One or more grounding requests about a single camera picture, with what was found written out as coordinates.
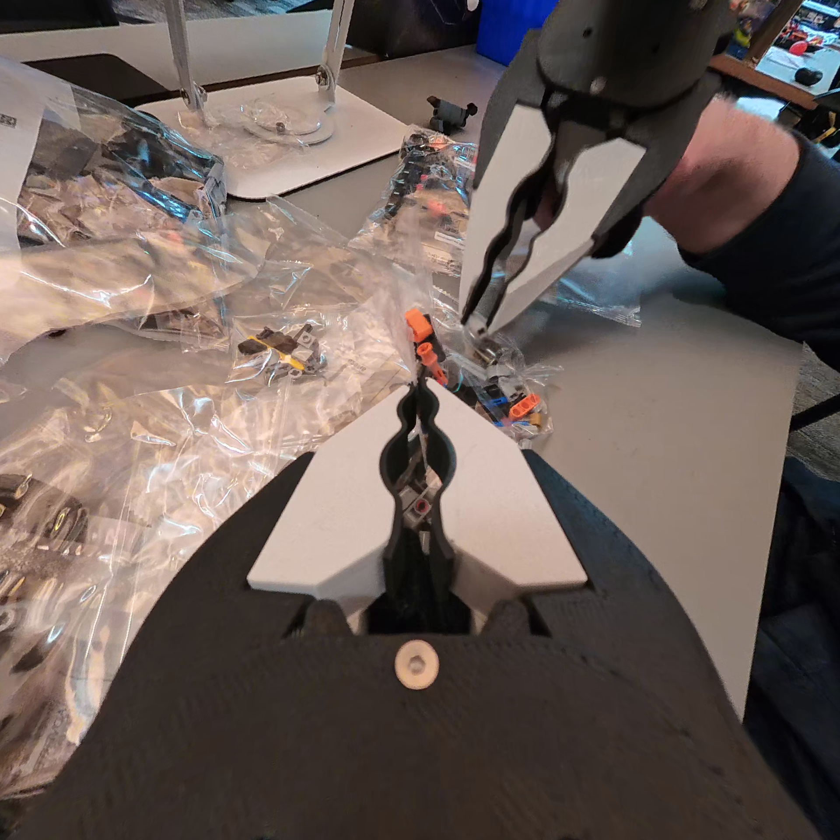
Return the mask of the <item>white book stand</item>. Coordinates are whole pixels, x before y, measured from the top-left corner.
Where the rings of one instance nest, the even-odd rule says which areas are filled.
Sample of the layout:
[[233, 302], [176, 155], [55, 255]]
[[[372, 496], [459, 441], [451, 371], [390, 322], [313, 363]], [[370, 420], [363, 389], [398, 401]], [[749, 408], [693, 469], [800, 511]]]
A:
[[196, 84], [184, 4], [164, 2], [183, 102], [151, 113], [224, 161], [227, 194], [249, 201], [283, 196], [398, 152], [407, 127], [339, 86], [353, 1], [332, 5], [321, 63], [290, 77], [216, 91]]

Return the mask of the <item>person's legs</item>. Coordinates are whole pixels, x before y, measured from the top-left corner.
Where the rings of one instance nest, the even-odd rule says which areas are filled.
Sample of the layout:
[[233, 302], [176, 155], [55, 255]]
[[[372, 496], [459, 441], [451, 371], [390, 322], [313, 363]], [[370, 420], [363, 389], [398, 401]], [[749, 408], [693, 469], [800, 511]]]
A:
[[839, 484], [784, 461], [743, 719], [823, 838], [839, 838]]

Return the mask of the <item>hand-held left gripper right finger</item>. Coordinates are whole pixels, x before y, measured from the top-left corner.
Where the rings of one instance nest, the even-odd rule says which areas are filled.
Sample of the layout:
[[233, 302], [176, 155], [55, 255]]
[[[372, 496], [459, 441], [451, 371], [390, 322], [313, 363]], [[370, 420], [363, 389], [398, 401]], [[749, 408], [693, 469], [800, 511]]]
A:
[[435, 380], [418, 385], [430, 432], [449, 458], [436, 502], [454, 551], [449, 585], [479, 632], [499, 602], [579, 589], [587, 574], [526, 453]]

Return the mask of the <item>blue storage bin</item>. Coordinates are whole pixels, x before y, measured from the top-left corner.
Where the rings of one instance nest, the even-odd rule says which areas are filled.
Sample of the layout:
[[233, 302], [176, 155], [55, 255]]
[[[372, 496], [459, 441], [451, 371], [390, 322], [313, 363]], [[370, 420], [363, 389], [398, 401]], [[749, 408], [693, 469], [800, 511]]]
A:
[[476, 52], [509, 65], [530, 29], [539, 29], [556, 1], [481, 1]]

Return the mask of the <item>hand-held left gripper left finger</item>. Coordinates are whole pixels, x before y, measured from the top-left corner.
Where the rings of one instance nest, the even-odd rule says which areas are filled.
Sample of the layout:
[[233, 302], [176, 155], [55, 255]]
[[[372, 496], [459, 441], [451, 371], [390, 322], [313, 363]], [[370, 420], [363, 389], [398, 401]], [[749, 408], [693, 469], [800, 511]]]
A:
[[398, 386], [313, 454], [248, 573], [253, 590], [336, 602], [362, 632], [363, 612], [385, 591], [396, 510], [381, 456], [403, 427], [397, 407], [409, 392]]

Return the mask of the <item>small black lego assembly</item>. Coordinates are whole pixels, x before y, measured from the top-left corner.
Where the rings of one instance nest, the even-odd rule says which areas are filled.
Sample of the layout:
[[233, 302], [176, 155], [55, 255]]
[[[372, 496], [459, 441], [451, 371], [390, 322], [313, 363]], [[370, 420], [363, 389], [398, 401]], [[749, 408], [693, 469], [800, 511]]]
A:
[[460, 107], [451, 101], [436, 96], [427, 97], [427, 102], [433, 110], [428, 128], [447, 136], [463, 130], [469, 118], [478, 113], [477, 105], [474, 102], [470, 102], [465, 107]]

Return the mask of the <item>orange lego pin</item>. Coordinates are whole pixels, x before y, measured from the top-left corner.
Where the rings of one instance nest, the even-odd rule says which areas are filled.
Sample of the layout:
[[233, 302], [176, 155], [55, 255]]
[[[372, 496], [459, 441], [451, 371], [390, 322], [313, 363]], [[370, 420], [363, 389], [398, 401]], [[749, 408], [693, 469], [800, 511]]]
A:
[[418, 344], [416, 346], [416, 357], [426, 374], [445, 389], [448, 386], [448, 376], [434, 345], [429, 341]]

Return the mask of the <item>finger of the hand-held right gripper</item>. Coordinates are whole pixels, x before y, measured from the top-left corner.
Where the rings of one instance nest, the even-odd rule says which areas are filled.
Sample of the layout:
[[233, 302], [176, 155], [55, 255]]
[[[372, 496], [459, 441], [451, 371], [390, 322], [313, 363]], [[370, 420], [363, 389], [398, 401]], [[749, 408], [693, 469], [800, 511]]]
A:
[[532, 240], [527, 258], [499, 292], [486, 320], [494, 334], [523, 313], [595, 246], [595, 234], [647, 149], [623, 138], [557, 138], [551, 174], [560, 209]]
[[490, 288], [501, 251], [515, 243], [531, 196], [539, 198], [553, 135], [540, 107], [517, 103], [495, 150], [476, 173], [459, 285], [459, 316], [466, 329], [501, 329], [541, 295], [540, 275], [524, 272]]

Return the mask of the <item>clear bag of black red parts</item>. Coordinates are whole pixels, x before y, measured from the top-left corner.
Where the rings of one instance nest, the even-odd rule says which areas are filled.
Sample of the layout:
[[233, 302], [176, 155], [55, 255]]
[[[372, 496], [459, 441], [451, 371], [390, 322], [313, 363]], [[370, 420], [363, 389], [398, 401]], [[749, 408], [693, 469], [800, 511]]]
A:
[[[380, 202], [350, 241], [370, 256], [424, 272], [454, 309], [476, 157], [474, 143], [410, 127]], [[637, 328], [643, 292], [630, 270], [633, 255], [634, 246], [628, 244], [612, 258], [584, 258], [539, 300]]]

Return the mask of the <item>white-labelled bag of dark parts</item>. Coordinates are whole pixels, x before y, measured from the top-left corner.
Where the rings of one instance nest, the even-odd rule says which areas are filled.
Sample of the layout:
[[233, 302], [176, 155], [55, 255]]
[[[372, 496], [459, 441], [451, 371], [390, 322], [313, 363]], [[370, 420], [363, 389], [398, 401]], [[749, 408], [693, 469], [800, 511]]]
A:
[[2, 59], [1, 249], [215, 219], [224, 163], [157, 118]]

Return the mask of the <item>wooden table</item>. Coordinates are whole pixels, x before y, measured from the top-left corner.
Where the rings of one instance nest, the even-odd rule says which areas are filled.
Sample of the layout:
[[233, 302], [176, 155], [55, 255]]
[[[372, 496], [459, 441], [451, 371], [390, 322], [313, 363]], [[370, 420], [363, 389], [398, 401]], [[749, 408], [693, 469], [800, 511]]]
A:
[[710, 67], [734, 87], [808, 110], [838, 89], [838, 2], [730, 1], [728, 6], [731, 36]]

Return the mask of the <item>clear bag of black tyres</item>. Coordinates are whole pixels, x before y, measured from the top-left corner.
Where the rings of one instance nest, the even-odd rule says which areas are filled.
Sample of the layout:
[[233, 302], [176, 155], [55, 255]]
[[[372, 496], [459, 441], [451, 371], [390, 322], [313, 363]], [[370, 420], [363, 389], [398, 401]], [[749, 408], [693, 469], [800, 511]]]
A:
[[317, 435], [290, 393], [182, 387], [2, 447], [2, 799], [56, 777], [165, 587]]

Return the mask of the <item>clear bag of mixed parts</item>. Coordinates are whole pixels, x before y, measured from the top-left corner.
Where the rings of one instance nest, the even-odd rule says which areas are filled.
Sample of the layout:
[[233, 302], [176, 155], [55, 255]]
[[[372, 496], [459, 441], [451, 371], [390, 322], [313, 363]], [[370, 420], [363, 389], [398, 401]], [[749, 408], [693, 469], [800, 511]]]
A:
[[[280, 222], [280, 242], [257, 278], [226, 299], [233, 334], [230, 383], [259, 383], [290, 395], [296, 385], [300, 435], [324, 438], [383, 398], [395, 385], [421, 375], [404, 313], [416, 308], [434, 327], [429, 342], [446, 370], [448, 386], [480, 417], [521, 448], [550, 434], [545, 382], [558, 369], [528, 364], [513, 339], [477, 346], [462, 332], [457, 311], [424, 272], [353, 248], [346, 238], [289, 202], [273, 198], [249, 206], [248, 216]], [[265, 326], [310, 322], [328, 358], [325, 374], [307, 381], [275, 381], [235, 371], [236, 345]]]

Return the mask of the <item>grey black lego assembly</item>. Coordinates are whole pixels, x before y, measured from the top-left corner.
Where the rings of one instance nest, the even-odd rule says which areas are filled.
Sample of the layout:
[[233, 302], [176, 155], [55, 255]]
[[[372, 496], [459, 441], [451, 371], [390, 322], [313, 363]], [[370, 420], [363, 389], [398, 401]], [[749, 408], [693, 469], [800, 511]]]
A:
[[300, 322], [252, 332], [236, 345], [234, 367], [243, 378], [260, 374], [268, 385], [307, 381], [325, 374], [327, 355], [314, 324]]

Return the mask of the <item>person's right forearm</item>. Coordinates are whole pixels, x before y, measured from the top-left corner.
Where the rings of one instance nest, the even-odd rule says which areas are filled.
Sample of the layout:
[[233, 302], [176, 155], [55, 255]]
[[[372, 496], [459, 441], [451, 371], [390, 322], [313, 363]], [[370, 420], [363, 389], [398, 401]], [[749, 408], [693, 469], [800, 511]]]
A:
[[646, 214], [731, 311], [839, 371], [838, 163], [714, 98]]

